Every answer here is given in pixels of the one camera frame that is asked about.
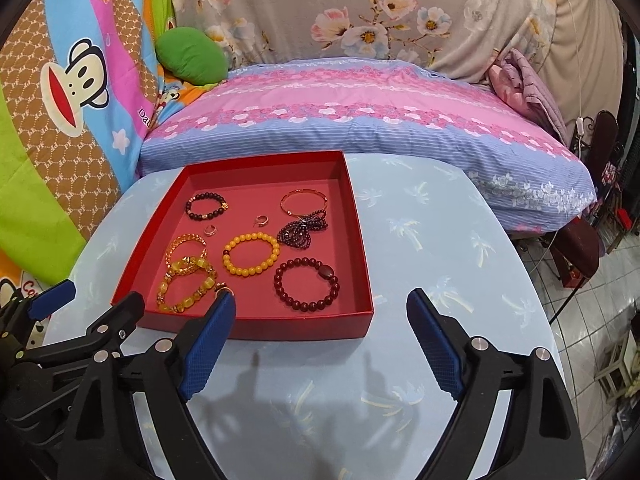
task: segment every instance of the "pink stripe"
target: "pink stripe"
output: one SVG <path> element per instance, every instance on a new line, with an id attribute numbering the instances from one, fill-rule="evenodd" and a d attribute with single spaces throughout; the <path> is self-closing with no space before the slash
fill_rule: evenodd
<path id="1" fill-rule="evenodd" d="M 110 46 L 105 43 L 105 55 L 114 97 L 131 116 L 136 133 L 144 139 L 148 127 L 143 123 L 138 111 L 142 108 L 146 116 L 151 117 L 154 104 L 148 101 L 141 92 L 138 67 L 120 41 L 116 30 L 112 1 L 108 0 L 106 4 L 102 0 L 90 1 L 103 38 L 106 38 L 107 35 L 110 38 Z"/>

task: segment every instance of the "white tiled floor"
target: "white tiled floor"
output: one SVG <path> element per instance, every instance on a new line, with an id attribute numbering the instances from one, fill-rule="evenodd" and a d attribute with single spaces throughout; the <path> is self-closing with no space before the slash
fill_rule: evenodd
<path id="1" fill-rule="evenodd" d="M 530 272 L 547 318 L 551 319 L 571 289 L 563 288 L 554 275 L 556 266 L 549 253 L 531 272 L 544 253 L 537 241 L 528 242 L 527 251 L 518 249 L 518 252 Z M 602 364 L 607 346 L 628 330 L 635 314 L 636 298 L 640 298 L 640 238 L 629 235 L 615 251 L 600 259 L 596 275 L 551 327 L 560 351 L 567 391 L 578 418 L 588 471 L 604 434 L 609 431 L 614 409 L 605 402 L 593 376 Z"/>

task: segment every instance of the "brown patterned fabric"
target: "brown patterned fabric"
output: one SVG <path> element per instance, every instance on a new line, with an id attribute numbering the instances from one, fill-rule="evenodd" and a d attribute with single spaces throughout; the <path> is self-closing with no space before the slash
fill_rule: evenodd
<path id="1" fill-rule="evenodd" d="M 120 41 L 138 68 L 140 89 L 147 99 L 154 102 L 158 94 L 158 80 L 140 56 L 142 18 L 131 0 L 113 0 L 113 14 Z"/>
<path id="2" fill-rule="evenodd" d="M 119 196 L 116 178 L 86 127 L 62 134 L 41 99 L 40 69 L 55 61 L 44 0 L 32 0 L 0 51 L 0 80 L 29 158 L 78 231 L 89 239 Z"/>

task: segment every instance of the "gold bangle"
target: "gold bangle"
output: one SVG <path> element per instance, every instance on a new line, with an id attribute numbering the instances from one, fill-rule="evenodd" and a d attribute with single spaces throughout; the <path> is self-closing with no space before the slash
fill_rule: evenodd
<path id="1" fill-rule="evenodd" d="M 271 244 L 271 256 L 269 256 L 265 261 L 263 261 L 260 265 L 255 267 L 249 267 L 248 269 L 243 269 L 242 267 L 236 267 L 231 262 L 231 249 L 233 249 L 236 245 L 242 242 L 248 242 L 251 240 L 264 240 Z M 261 274 L 264 270 L 267 270 L 268 267 L 271 267 L 273 263 L 278 259 L 278 255 L 280 254 L 280 245 L 276 238 L 270 236 L 265 233 L 247 233 L 245 235 L 240 235 L 231 240 L 227 245 L 225 245 L 225 250 L 222 251 L 222 264 L 225 266 L 226 270 L 229 273 L 234 274 L 236 276 L 253 276 L 254 274 Z"/>
<path id="2" fill-rule="evenodd" d="M 162 278 L 162 282 L 158 286 L 158 295 L 156 296 L 156 303 L 158 304 L 158 310 L 160 312 L 171 312 L 172 314 L 181 314 L 188 308 L 191 308 L 197 301 L 200 301 L 200 298 L 202 298 L 210 289 L 213 288 L 214 290 L 217 291 L 217 290 L 220 290 L 221 288 L 226 288 L 225 283 L 216 283 L 218 272 L 216 271 L 216 269 L 213 268 L 213 266 L 207 260 L 205 260 L 202 257 L 192 256 L 191 258 L 187 258 L 187 261 L 189 261 L 189 263 L 194 262 L 196 270 L 197 269 L 204 270 L 208 274 L 206 279 L 204 280 L 204 282 L 202 282 L 202 285 L 200 285 L 193 294 L 191 294 L 190 296 L 187 296 L 184 300 L 179 301 L 175 305 L 169 306 L 164 302 L 164 296 L 166 295 L 166 292 L 169 290 L 169 284 L 172 282 L 172 279 L 174 278 L 174 276 L 171 274 L 173 269 L 170 269 L 170 271 L 164 275 L 164 278 Z"/>
<path id="3" fill-rule="evenodd" d="M 191 233 L 178 236 L 173 242 L 169 244 L 166 252 L 164 253 L 164 262 L 166 263 L 167 268 L 169 270 L 173 270 L 174 274 L 177 274 L 178 276 L 186 276 L 187 274 L 193 274 L 196 270 L 198 270 L 198 266 L 193 262 L 190 262 L 190 259 L 187 257 L 182 258 L 177 262 L 172 263 L 171 261 L 171 256 L 172 254 L 174 254 L 174 251 L 176 250 L 176 248 L 179 245 L 189 241 L 200 242 L 204 246 L 204 249 L 200 253 L 200 257 L 201 258 L 207 257 L 207 243 L 204 241 L 204 238 Z"/>
<path id="4" fill-rule="evenodd" d="M 303 216 L 308 216 L 307 214 L 296 214 L 293 213 L 292 211 L 289 211 L 288 209 L 286 209 L 284 207 L 284 203 L 287 201 L 287 199 L 293 195 L 296 195 L 298 193 L 312 193 L 314 195 L 318 195 L 319 197 L 321 197 L 324 200 L 324 205 L 322 206 L 322 209 L 318 209 L 318 211 L 326 211 L 326 205 L 328 202 L 328 198 L 326 197 L 326 195 L 324 193 L 320 193 L 319 191 L 316 191 L 315 189 L 295 189 L 293 191 L 289 191 L 285 196 L 282 197 L 282 199 L 280 200 L 280 208 L 289 216 L 295 216 L 297 218 L 302 218 Z"/>

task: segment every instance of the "floral blanket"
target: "floral blanket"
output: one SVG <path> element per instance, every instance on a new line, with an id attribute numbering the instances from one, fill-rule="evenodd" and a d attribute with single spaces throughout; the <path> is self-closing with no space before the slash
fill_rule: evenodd
<path id="1" fill-rule="evenodd" d="M 491 91 L 399 60 L 235 70 L 151 131 L 140 171 L 314 150 L 389 153 L 388 164 L 399 164 L 394 155 L 424 156 L 456 166 L 510 231 L 555 231 L 595 200 L 584 165 Z"/>
<path id="2" fill-rule="evenodd" d="M 231 68 L 328 56 L 401 59 L 468 82 L 517 48 L 538 70 L 556 0 L 172 0 Z"/>

